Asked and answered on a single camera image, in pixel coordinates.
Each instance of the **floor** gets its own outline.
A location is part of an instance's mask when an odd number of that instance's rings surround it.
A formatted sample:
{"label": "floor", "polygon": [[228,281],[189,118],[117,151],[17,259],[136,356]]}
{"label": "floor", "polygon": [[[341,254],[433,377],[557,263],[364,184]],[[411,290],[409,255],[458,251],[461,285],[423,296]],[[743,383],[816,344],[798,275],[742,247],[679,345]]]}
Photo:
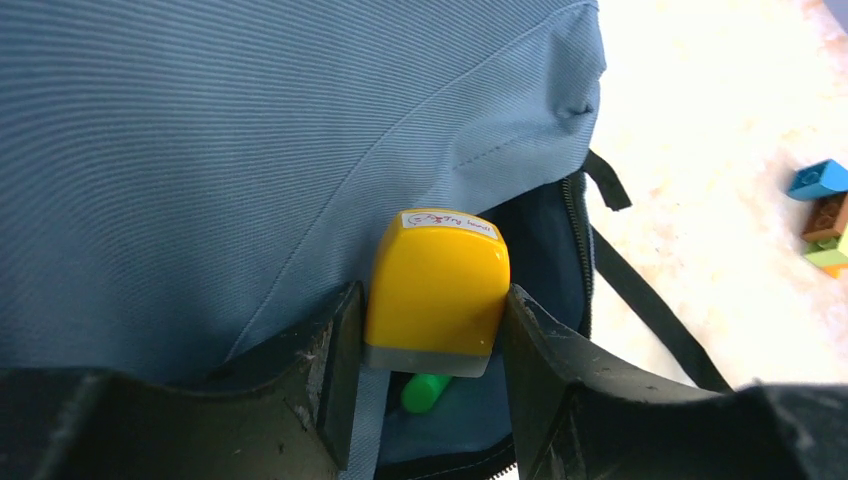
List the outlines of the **floor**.
{"label": "floor", "polygon": [[[602,0],[608,70],[593,148],[634,202],[598,230],[734,386],[848,381],[848,275],[806,263],[792,172],[848,165],[848,37],[821,0]],[[603,282],[594,340],[687,381]]]}

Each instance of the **building block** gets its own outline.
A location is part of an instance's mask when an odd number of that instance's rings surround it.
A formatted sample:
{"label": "building block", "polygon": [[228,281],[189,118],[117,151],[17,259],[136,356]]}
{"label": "building block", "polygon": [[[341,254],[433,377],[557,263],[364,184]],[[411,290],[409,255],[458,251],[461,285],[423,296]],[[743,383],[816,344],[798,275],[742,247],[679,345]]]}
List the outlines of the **building block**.
{"label": "building block", "polygon": [[848,225],[848,193],[838,193],[816,200],[801,238],[817,242],[838,237]]}
{"label": "building block", "polygon": [[848,263],[842,265],[833,265],[830,267],[822,267],[822,271],[824,273],[830,275],[833,278],[839,278],[839,275],[842,274],[842,270],[848,268]]}
{"label": "building block", "polygon": [[848,235],[810,242],[804,258],[819,268],[848,263]]}
{"label": "building block", "polygon": [[848,192],[848,170],[834,160],[825,160],[799,170],[787,195],[806,201],[842,192]]}

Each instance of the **backpack strap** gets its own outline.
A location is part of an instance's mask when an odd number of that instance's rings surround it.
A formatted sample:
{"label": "backpack strap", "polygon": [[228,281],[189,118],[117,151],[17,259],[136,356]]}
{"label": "backpack strap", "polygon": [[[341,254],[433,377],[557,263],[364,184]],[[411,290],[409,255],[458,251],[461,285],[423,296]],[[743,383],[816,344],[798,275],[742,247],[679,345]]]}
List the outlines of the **backpack strap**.
{"label": "backpack strap", "polygon": [[[597,183],[609,208],[620,210],[631,205],[618,175],[606,160],[591,150],[584,171]],[[598,273],[665,345],[695,385],[715,392],[732,391],[704,347],[686,330],[656,290],[595,228],[592,228],[592,239]]]}

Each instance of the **green toy block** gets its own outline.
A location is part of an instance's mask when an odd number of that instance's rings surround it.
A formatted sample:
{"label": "green toy block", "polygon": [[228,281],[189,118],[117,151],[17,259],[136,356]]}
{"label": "green toy block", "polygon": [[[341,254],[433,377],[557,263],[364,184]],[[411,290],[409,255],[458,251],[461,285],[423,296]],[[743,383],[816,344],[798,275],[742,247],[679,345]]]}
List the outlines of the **green toy block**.
{"label": "green toy block", "polygon": [[844,265],[848,263],[848,235],[810,242],[804,257],[819,268]]}

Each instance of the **backpack fabric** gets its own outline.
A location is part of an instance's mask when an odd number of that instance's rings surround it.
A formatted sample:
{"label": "backpack fabric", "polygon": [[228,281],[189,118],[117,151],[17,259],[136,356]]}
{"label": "backpack fabric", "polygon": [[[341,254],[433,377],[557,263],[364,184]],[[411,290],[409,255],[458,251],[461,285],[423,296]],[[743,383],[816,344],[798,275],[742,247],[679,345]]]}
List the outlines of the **backpack fabric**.
{"label": "backpack fabric", "polygon": [[[582,165],[597,115],[596,2],[0,11],[0,365],[209,370],[367,279],[412,207],[486,212],[516,281],[580,322],[554,182]],[[343,478],[503,441],[499,368],[429,420],[385,422],[389,372],[363,369]]]}

